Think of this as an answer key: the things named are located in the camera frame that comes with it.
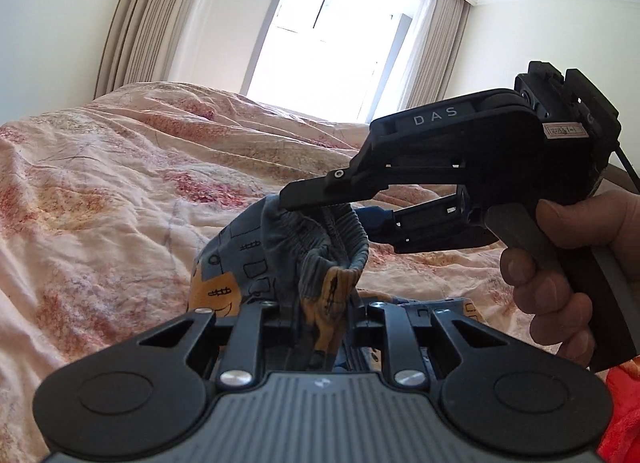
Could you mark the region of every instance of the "floral bedspread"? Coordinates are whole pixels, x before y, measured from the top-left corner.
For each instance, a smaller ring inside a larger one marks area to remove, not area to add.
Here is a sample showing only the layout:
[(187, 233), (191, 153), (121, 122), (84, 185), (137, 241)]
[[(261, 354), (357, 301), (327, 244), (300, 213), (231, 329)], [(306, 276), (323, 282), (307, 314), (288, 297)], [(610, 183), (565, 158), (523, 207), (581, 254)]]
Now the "floral bedspread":
[[(183, 313), (193, 258), (211, 237), (289, 181), (346, 166), (366, 135), (168, 82), (0, 126), (0, 463), (47, 453), (31, 415), (44, 377)], [(363, 204), (404, 207), (451, 189), (392, 186)], [(500, 252), (396, 255), (373, 244), (358, 287), (469, 297), (530, 342)]]

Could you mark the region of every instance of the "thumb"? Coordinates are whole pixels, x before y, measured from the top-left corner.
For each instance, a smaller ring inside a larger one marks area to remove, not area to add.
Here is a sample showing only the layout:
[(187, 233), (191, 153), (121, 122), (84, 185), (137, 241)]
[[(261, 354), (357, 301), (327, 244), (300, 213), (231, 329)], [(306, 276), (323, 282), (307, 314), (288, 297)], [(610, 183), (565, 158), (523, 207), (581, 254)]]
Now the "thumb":
[(557, 247), (574, 249), (608, 245), (625, 221), (628, 199), (618, 190), (563, 207), (541, 199), (536, 207), (538, 226)]

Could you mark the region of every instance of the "black cable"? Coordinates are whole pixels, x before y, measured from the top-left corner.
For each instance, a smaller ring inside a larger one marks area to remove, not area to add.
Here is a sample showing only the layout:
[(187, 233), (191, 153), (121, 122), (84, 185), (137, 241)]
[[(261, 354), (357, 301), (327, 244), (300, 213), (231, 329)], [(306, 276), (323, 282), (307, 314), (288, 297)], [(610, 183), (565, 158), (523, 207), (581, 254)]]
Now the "black cable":
[(629, 178), (631, 178), (631, 181), (636, 186), (636, 189), (638, 189), (638, 193), (640, 193), (640, 178), (638, 177), (638, 174), (636, 174), (636, 171), (631, 165), (631, 162), (629, 162), (629, 160), (626, 158), (625, 153), (622, 152), (620, 146), (616, 147), (616, 154), (618, 155), (620, 163), (622, 163), (622, 166), (625, 168), (626, 173), (629, 175)]

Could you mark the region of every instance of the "gripper handle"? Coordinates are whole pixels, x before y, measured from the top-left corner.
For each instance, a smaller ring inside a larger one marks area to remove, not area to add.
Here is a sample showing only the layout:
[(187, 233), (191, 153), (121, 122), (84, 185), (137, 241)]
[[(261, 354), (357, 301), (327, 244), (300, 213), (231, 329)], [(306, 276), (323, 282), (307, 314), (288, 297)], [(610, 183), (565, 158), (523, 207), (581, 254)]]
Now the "gripper handle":
[(591, 299), (589, 328), (596, 342), (591, 371), (609, 369), (640, 354), (638, 303), (609, 247), (559, 249), (517, 203), (489, 208), (484, 224), (508, 247), (526, 250), (540, 269), (564, 274), (574, 291)]

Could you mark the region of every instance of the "grey ribbed plate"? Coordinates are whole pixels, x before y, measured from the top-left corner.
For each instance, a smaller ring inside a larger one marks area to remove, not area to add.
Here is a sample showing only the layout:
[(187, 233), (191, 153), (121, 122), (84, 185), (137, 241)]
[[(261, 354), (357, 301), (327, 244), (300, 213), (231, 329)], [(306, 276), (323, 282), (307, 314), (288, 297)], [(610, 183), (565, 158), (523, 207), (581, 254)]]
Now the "grey ribbed plate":
[[(78, 460), (56, 454), (47, 463)], [(444, 425), (429, 400), (377, 373), (273, 373), (220, 398), (187, 441), (145, 463), (506, 463)], [(585, 453), (548, 461), (596, 463)]]

